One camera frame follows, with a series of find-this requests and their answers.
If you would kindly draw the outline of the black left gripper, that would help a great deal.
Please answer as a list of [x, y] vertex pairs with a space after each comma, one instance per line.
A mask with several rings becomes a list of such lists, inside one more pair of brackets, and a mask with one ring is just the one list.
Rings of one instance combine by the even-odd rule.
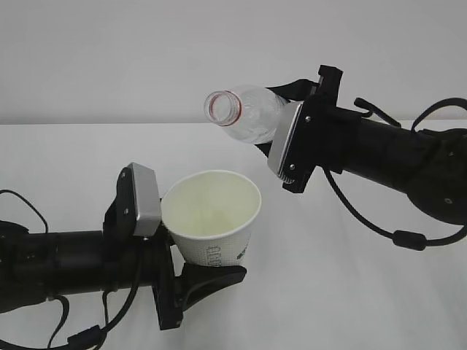
[[173, 241], [160, 223], [151, 237], [134, 235], [136, 209], [129, 166], [117, 177], [116, 195], [104, 215], [104, 291], [139, 285], [152, 287], [161, 330], [180, 327], [183, 311], [210, 295], [243, 282], [247, 269], [240, 265], [210, 267], [185, 263], [175, 278]]

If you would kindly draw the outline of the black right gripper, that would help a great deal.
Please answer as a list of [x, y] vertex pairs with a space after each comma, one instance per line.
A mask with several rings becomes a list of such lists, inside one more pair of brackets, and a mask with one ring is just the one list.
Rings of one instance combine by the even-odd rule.
[[[282, 188], [303, 193], [316, 167], [341, 174], [356, 142], [364, 113], [337, 106], [343, 71], [333, 66], [319, 68], [319, 83], [308, 79], [268, 87], [287, 101], [304, 101], [287, 147]], [[266, 157], [271, 142], [255, 145]]]

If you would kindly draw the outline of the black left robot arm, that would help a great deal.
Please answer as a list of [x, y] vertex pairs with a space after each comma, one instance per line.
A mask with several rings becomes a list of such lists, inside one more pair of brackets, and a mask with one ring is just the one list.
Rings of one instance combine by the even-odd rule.
[[1, 223], [1, 310], [43, 303], [57, 295], [116, 291], [134, 282], [153, 289], [159, 327], [178, 328], [198, 301], [243, 281], [241, 266], [185, 263], [174, 272], [173, 240], [161, 221], [154, 170], [131, 163], [97, 231], [30, 233]]

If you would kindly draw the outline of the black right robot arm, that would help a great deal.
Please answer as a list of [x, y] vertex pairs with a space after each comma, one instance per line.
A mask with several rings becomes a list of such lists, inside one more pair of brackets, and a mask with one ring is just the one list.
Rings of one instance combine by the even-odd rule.
[[260, 149], [284, 189], [302, 193], [316, 168], [349, 172], [404, 193], [434, 219], [464, 225], [466, 130], [405, 129], [363, 98], [341, 108], [342, 71], [321, 66], [318, 74], [318, 82], [273, 88], [286, 105], [274, 139]]

